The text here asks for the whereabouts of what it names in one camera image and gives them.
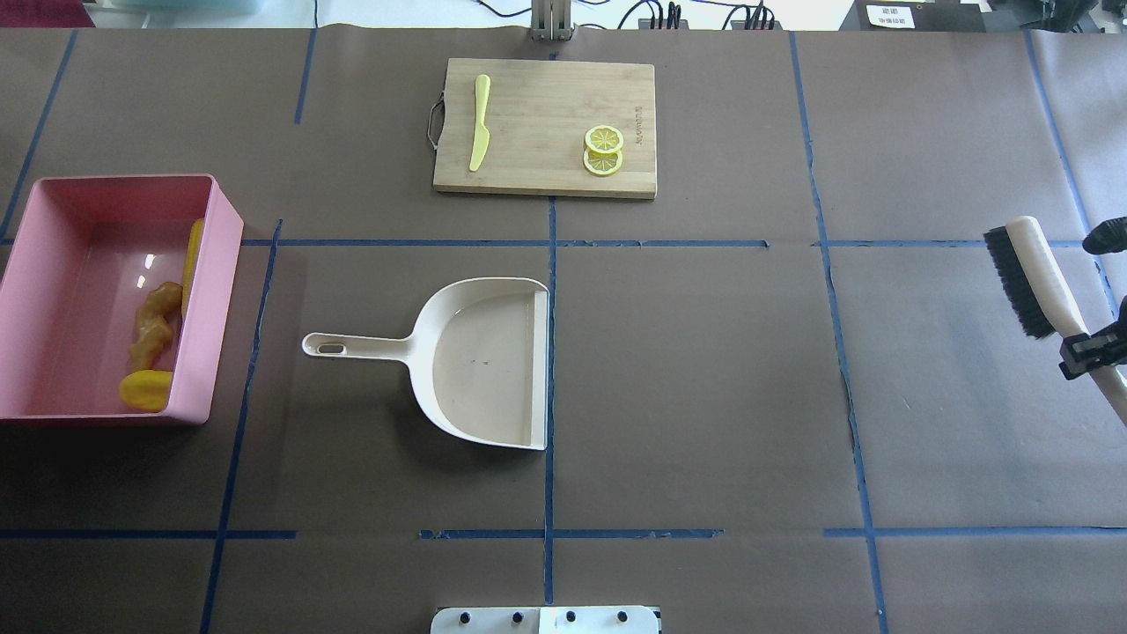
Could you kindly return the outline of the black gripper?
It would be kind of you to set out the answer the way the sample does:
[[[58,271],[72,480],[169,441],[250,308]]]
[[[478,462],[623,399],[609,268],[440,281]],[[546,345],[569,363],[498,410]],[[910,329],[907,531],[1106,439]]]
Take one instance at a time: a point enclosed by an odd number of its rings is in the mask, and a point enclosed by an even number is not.
[[[1108,218],[1082,240],[1088,255],[1118,255],[1127,249],[1127,217]],[[1066,379],[1076,379],[1104,366],[1124,365],[1126,325],[1113,322],[1095,334],[1072,334],[1062,341],[1058,366]]]

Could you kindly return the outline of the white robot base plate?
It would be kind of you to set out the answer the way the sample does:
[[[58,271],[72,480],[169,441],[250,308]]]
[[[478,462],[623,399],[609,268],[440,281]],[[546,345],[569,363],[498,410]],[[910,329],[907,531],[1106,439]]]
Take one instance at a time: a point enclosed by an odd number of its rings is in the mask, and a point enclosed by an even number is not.
[[[660,611],[644,605],[447,607],[431,633],[662,633]]]

